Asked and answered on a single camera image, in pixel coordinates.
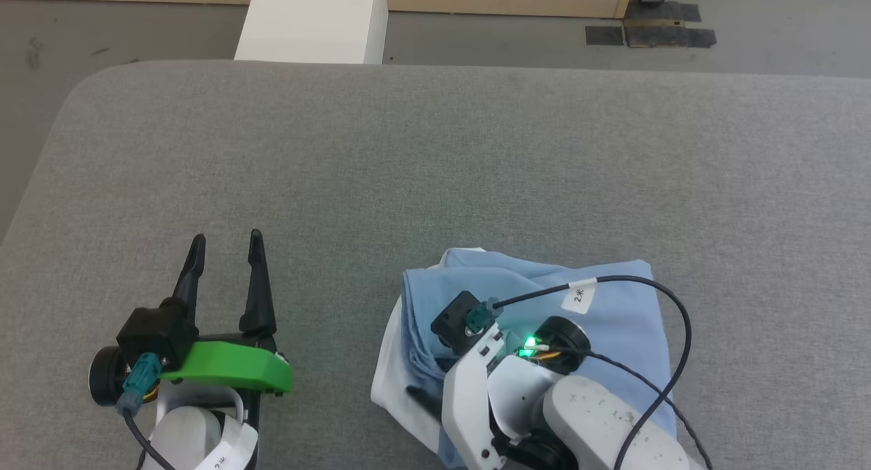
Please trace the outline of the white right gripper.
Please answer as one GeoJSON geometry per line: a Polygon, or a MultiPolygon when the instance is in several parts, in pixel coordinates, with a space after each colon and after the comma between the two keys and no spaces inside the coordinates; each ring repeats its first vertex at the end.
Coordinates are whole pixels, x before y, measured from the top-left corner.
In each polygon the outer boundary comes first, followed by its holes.
{"type": "Polygon", "coordinates": [[[406,393],[433,418],[442,418],[445,433],[467,469],[501,469],[505,458],[493,446],[488,366],[504,346],[504,336],[492,324],[444,378],[444,396],[417,386],[406,393]]]}

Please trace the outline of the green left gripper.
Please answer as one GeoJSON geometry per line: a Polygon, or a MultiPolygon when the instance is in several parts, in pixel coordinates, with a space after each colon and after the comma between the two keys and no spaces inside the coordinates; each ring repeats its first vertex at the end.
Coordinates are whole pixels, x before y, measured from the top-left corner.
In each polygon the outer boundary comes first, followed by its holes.
{"type": "MultiPolygon", "coordinates": [[[[205,235],[198,234],[192,240],[171,295],[170,311],[174,313],[172,339],[193,339],[199,334],[195,317],[205,253],[205,235]]],[[[264,239],[259,229],[251,230],[248,263],[251,268],[248,298],[239,329],[250,336],[272,336],[277,325],[264,239]]],[[[292,371],[285,359],[270,350],[224,341],[198,341],[193,344],[181,368],[162,371],[161,379],[277,395],[291,390],[292,371]]]]}

